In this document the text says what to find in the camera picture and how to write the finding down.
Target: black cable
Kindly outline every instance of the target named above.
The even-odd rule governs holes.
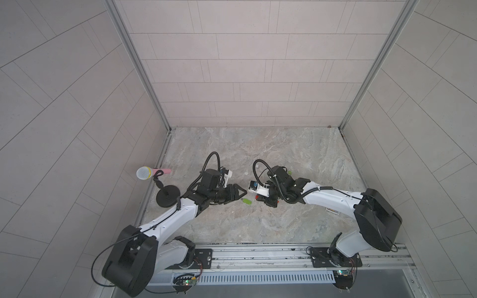
[[[171,294],[171,293],[179,293],[179,292],[176,292],[176,291],[172,291],[172,292],[153,292],[153,291],[149,291],[148,289],[144,288],[144,290],[146,290],[146,292],[149,292],[149,293],[153,293],[153,294]]]
[[[132,235],[132,236],[129,236],[127,238],[124,238],[122,240],[119,240],[113,244],[111,244],[110,246],[106,247],[102,252],[100,252],[96,258],[94,258],[94,261],[93,263],[91,264],[91,278],[93,279],[93,281],[95,282],[95,284],[99,285],[99,286],[102,286],[102,287],[105,287],[105,288],[112,288],[112,287],[115,287],[115,285],[103,285],[101,283],[99,283],[95,278],[94,278],[94,274],[93,274],[93,267],[94,267],[94,264],[96,263],[97,259],[99,258],[100,255],[102,255],[106,250],[108,250],[110,247],[113,247],[115,246],[116,244],[118,243],[121,243],[123,241],[126,241],[126,240],[129,240],[131,238],[136,238],[138,237],[140,234],[144,234],[145,232],[149,231],[149,230],[152,230],[152,229],[155,229],[159,224],[161,224],[163,221],[165,221],[166,219],[168,219],[169,217],[171,217],[177,210],[175,210],[171,215],[169,215],[168,217],[164,218],[163,220],[161,220],[160,222],[158,222],[157,224],[153,225],[152,227],[150,227],[149,229],[145,230],[145,231],[142,231],[142,232],[139,232],[139,234],[135,234],[135,235]]]

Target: marble floor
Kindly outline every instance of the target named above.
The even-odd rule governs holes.
[[[212,151],[220,155],[221,166],[233,172],[229,183],[248,189],[255,180],[252,163],[263,159],[270,166],[282,165],[292,177],[308,178],[321,185],[350,191],[365,186],[337,128],[177,128],[163,162],[172,173],[162,176],[164,185],[173,184],[184,193]],[[212,157],[207,168],[216,168]],[[265,167],[259,164],[257,173]],[[157,189],[148,203],[143,222],[149,222],[165,209],[156,203]],[[185,236],[198,243],[329,243],[355,222],[335,215],[322,206],[287,204],[277,208],[258,202],[252,193],[242,201],[210,206],[198,217],[180,227],[172,237]]]

